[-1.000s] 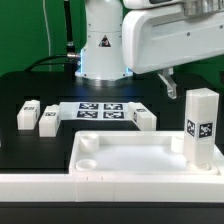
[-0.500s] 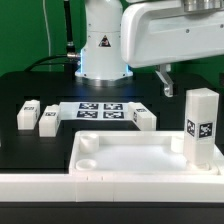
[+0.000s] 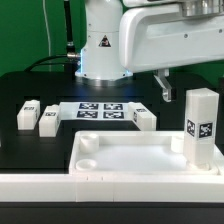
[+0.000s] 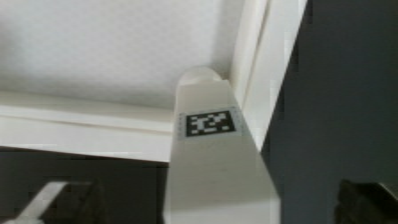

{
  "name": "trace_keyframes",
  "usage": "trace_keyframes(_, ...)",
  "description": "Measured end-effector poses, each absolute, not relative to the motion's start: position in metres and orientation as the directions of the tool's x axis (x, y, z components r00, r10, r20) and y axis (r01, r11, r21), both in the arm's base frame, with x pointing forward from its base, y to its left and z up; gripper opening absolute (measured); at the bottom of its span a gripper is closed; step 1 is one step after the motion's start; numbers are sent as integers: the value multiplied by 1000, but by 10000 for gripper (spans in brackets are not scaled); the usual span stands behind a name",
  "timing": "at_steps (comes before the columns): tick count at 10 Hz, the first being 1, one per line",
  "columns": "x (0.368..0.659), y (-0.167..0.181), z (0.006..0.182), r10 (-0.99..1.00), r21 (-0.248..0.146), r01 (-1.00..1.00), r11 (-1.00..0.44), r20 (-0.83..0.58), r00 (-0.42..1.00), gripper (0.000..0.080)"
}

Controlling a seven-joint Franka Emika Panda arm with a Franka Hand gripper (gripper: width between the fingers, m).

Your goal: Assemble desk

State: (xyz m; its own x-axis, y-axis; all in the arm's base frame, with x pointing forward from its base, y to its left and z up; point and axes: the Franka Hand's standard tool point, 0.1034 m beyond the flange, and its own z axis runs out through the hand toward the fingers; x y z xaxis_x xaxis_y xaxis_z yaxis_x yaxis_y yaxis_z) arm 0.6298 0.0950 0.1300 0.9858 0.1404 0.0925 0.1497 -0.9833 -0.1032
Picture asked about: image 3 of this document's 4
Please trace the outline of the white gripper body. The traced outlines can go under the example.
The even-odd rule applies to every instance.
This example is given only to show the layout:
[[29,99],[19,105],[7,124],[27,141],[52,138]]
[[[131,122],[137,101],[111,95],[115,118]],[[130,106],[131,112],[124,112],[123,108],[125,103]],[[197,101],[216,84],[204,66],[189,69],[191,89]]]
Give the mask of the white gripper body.
[[123,0],[123,67],[137,73],[224,59],[224,0]]

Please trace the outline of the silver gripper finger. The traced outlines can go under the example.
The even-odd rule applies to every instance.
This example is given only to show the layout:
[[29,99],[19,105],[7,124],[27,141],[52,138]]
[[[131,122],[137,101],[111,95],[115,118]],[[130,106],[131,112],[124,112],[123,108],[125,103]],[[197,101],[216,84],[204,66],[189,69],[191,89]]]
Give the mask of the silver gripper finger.
[[167,78],[169,77],[168,69],[158,69],[154,75],[156,81],[162,88],[162,97],[166,102],[172,100],[172,87],[168,82]]

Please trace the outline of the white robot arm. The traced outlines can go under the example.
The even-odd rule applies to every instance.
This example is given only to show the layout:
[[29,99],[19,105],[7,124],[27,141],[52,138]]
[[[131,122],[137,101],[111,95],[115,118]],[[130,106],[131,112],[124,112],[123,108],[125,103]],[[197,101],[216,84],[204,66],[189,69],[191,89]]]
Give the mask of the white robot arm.
[[174,99],[174,67],[224,59],[224,0],[85,0],[87,41],[76,77],[111,86],[153,71]]

